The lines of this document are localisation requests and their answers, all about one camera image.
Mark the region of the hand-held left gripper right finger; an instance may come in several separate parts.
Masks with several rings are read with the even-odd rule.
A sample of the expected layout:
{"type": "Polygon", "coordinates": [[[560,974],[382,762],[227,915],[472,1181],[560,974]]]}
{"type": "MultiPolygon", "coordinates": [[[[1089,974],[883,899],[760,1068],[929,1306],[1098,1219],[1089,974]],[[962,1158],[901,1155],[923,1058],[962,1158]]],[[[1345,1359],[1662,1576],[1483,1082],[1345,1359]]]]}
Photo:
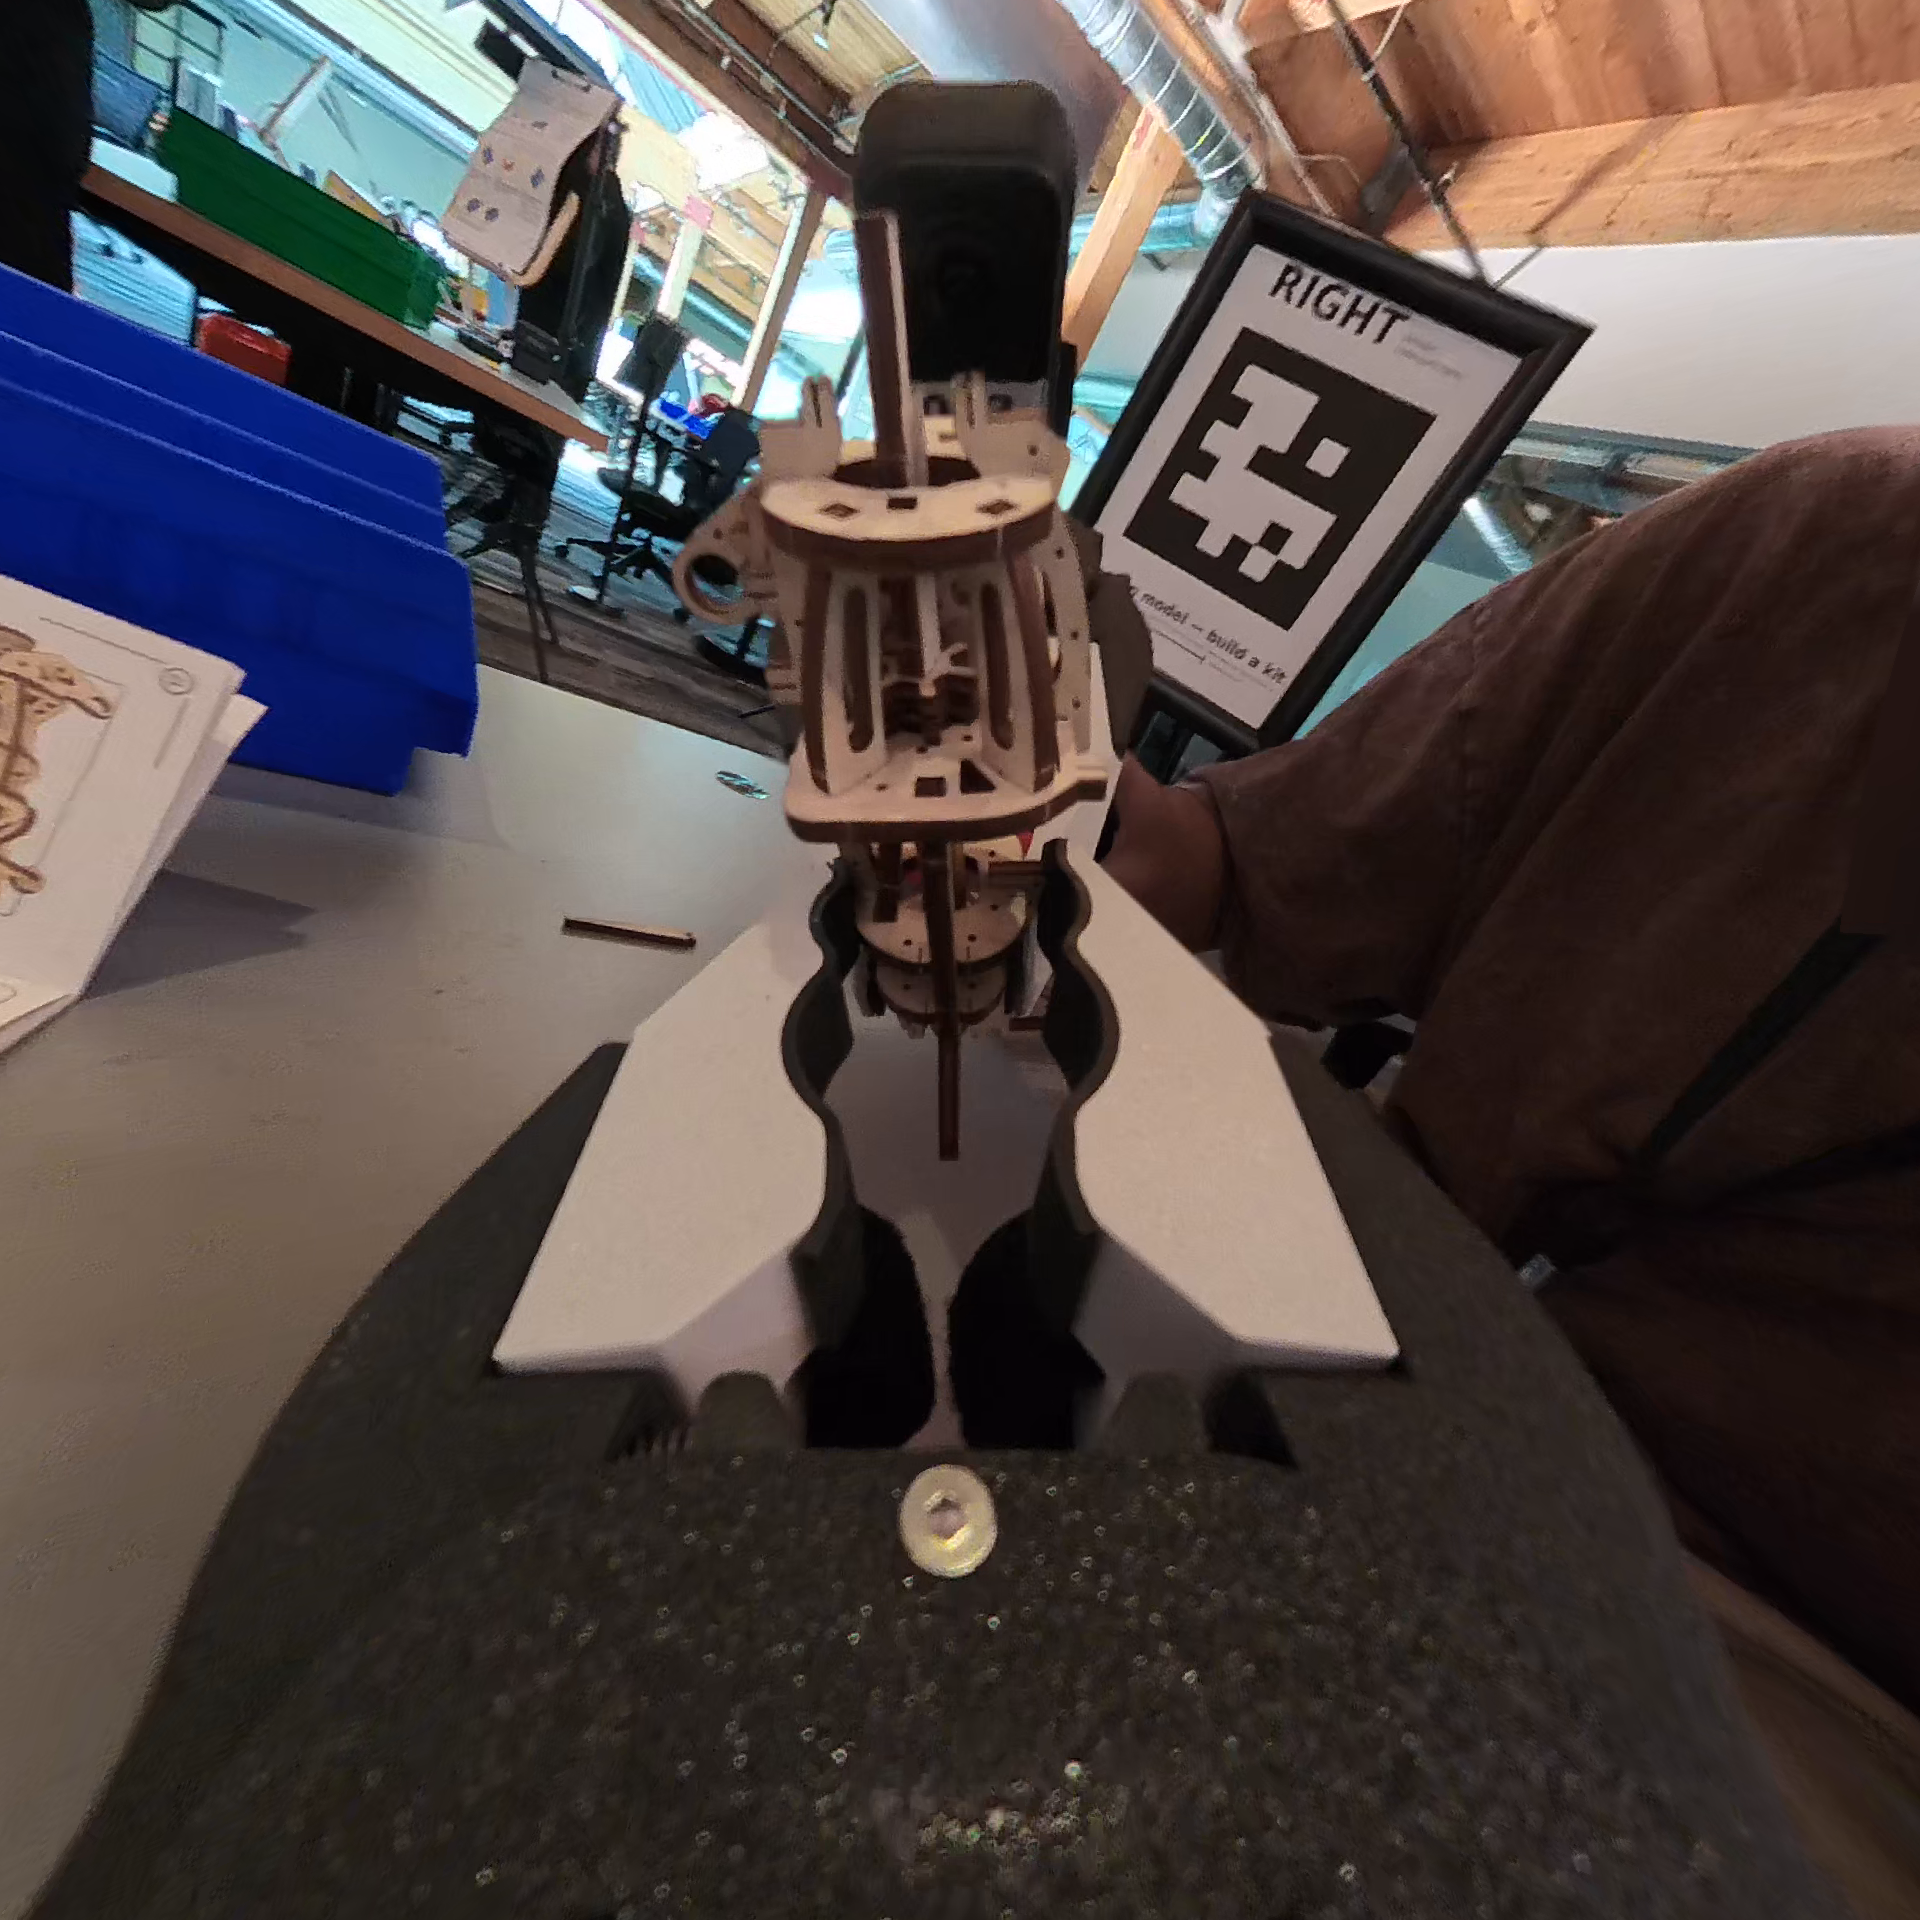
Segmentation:
{"type": "Polygon", "coordinates": [[[1102,1381],[1383,1371],[1401,1344],[1265,1023],[1095,862],[1042,858],[1066,1083],[1035,1293],[1102,1381]]]}

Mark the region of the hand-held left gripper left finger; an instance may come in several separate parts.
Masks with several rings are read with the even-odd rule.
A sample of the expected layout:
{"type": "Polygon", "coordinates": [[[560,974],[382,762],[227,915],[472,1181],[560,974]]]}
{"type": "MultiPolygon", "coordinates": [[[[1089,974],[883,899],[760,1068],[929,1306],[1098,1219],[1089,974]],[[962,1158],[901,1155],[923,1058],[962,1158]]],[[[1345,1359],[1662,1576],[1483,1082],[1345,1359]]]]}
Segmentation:
{"type": "Polygon", "coordinates": [[[778,902],[631,1032],[493,1344],[505,1375],[793,1379],[901,1336],[901,1236],[827,1100],[854,884],[778,902]]]}

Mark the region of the wooden mechanical model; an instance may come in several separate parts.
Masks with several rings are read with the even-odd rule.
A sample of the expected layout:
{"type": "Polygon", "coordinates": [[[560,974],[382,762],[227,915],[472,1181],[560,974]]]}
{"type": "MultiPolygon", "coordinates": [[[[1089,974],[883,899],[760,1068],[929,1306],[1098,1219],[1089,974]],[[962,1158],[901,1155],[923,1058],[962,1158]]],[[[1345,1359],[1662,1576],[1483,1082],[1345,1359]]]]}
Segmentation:
{"type": "Polygon", "coordinates": [[[721,613],[727,568],[774,624],[774,703],[798,719],[783,818],[854,875],[875,1013],[936,1048],[939,1157],[962,1142],[962,1038],[1010,1019],[1032,943],[1042,827],[1103,799],[1110,726],[1083,562],[1058,502],[1064,444],[1042,411],[992,410],[969,371],[909,374],[897,216],[854,216],[873,440],[825,381],[768,423],[759,475],[683,543],[674,587],[721,613]]]}

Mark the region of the person's right forearm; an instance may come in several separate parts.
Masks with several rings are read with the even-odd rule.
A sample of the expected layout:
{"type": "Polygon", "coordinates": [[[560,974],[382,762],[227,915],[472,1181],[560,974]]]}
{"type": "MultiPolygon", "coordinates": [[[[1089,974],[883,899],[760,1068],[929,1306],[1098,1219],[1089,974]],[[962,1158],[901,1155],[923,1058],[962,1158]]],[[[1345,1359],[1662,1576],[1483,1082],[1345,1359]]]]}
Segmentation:
{"type": "Polygon", "coordinates": [[[1914,427],[1766,447],[1483,595],[1307,736],[1120,767],[1110,875],[1258,1013],[1425,1018],[1446,979],[1600,984],[1837,906],[1914,592],[1914,427]]]}

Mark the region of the framed marker sign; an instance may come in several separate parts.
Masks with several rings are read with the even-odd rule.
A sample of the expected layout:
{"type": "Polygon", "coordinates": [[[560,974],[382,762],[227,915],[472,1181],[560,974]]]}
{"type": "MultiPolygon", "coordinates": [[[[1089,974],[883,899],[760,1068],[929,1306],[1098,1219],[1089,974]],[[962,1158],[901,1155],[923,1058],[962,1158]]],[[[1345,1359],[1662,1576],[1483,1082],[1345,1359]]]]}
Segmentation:
{"type": "Polygon", "coordinates": [[[1242,191],[1071,500],[1152,638],[1142,719],[1296,736],[1590,336],[1242,191]]]}

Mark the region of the black office chair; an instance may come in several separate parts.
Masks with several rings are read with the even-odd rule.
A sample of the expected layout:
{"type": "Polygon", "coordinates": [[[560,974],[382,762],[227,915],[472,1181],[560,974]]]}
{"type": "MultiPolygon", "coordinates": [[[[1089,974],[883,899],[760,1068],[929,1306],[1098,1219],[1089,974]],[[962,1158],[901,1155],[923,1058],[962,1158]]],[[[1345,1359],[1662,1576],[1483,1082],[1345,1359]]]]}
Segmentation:
{"type": "Polygon", "coordinates": [[[685,421],[675,437],[642,416],[631,432],[623,464],[615,468],[613,532],[593,543],[603,556],[593,604],[608,602],[615,576],[650,574],[669,582],[671,559],[665,551],[683,548],[685,539],[741,491],[759,453],[757,416],[733,405],[714,416],[685,421]],[[690,434],[696,423],[703,424],[702,437],[690,434]]]}

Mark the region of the long wooden table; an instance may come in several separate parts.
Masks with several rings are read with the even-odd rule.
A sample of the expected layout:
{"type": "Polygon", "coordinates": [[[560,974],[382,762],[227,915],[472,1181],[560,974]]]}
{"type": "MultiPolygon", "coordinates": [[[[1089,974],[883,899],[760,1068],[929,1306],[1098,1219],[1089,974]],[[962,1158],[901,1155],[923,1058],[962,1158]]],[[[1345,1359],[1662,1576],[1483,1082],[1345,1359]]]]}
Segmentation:
{"type": "Polygon", "coordinates": [[[85,172],[79,207],[152,253],[198,296],[373,386],[406,400],[518,421],[587,450],[609,446],[608,434],[561,389],[466,350],[443,326],[406,326],[197,211],[97,164],[85,172]]]}

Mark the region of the green storage tote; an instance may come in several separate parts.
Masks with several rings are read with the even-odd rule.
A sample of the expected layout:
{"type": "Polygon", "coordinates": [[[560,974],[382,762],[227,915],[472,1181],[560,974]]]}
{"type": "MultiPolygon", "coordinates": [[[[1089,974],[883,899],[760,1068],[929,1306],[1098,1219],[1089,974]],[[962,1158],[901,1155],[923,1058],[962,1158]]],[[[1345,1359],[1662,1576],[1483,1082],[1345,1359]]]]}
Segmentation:
{"type": "Polygon", "coordinates": [[[179,107],[159,132],[175,202],[409,330],[439,314],[446,269],[411,237],[333,199],[179,107]]]}

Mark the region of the white instruction booklet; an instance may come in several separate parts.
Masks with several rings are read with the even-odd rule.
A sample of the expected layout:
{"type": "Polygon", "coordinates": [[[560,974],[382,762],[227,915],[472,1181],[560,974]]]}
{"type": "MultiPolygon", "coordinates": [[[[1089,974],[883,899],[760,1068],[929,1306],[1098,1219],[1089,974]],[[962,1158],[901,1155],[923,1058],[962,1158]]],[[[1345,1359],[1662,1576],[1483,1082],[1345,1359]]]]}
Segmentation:
{"type": "Polygon", "coordinates": [[[1,1048],[85,995],[265,711],[227,660],[1,581],[1,1048]]]}

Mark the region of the blue plastic bin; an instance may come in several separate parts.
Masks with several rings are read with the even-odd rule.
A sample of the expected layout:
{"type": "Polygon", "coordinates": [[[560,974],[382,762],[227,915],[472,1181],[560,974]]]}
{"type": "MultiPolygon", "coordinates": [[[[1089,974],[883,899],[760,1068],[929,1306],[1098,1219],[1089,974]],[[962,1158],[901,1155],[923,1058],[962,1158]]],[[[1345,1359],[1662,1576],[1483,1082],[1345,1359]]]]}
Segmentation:
{"type": "Polygon", "coordinates": [[[5,576],[235,666],[239,762],[400,794],[466,756],[472,589],[423,450],[1,269],[5,576]]]}

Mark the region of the person's leg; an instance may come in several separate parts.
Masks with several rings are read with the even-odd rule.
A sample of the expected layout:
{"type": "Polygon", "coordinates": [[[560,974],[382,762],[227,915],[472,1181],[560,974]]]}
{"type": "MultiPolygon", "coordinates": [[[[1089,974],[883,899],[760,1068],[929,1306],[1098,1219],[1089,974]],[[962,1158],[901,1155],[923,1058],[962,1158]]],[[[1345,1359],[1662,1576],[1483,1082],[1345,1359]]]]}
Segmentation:
{"type": "Polygon", "coordinates": [[[1690,1555],[1746,1716],[1807,1858],[1854,1916],[1917,1916],[1917,1719],[1802,1628],[1690,1555]]]}

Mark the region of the silver ventilation duct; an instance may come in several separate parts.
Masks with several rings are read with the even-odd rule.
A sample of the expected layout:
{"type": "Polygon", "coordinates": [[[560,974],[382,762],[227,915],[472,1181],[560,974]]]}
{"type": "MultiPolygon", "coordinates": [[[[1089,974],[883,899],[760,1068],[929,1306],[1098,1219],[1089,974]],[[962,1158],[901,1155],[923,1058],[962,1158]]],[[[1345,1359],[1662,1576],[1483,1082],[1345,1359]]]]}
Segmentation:
{"type": "Polygon", "coordinates": [[[1193,179],[1235,202],[1267,175],[1257,88],[1202,28],[1197,4],[1061,2],[1087,47],[1170,134],[1193,179]]]}

